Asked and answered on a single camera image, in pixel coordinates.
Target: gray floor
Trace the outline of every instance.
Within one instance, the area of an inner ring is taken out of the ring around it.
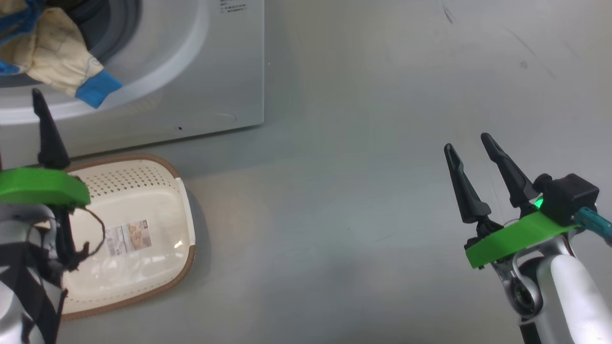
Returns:
[[[532,178],[600,186],[612,215],[611,6],[577,4],[267,1],[266,123],[137,150],[193,194],[189,275],[59,342],[521,342],[493,270],[469,268],[442,147],[499,222],[517,212],[484,131]],[[611,250],[575,248],[610,303]]]

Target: green plastic part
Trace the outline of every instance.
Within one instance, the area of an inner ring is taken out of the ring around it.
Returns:
[[[536,212],[482,239],[467,249],[465,255],[475,269],[566,233],[575,227],[576,225],[561,227],[543,213]]]
[[[91,200],[85,183],[64,171],[21,167],[0,173],[0,202],[82,208]]]

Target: teal connector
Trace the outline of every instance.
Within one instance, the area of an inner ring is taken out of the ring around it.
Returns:
[[[574,221],[585,229],[595,232],[612,246],[612,223],[593,210],[583,207],[575,215]]]

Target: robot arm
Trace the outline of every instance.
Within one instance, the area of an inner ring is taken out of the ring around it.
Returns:
[[[526,344],[612,343],[612,313],[570,245],[584,230],[612,242],[612,225],[596,213],[599,189],[575,174],[557,180],[543,174],[534,186],[491,135],[481,139],[521,214],[507,227],[491,221],[491,209],[476,194],[453,146],[446,145],[461,218],[477,223],[477,236],[464,246],[471,266],[493,267],[520,317]],[[534,252],[541,256],[519,264]]]
[[[69,221],[75,208],[90,203],[89,191],[63,172],[70,160],[47,104],[37,89],[32,99],[43,168],[0,171],[2,343],[54,343],[67,295],[62,275],[90,255],[89,243],[76,251]]]

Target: sticker label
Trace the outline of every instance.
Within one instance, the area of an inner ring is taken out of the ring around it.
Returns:
[[[110,256],[125,255],[151,247],[151,234],[147,220],[110,227],[106,232],[106,248]]]
[[[247,0],[219,0],[221,13],[240,12],[247,9]]]

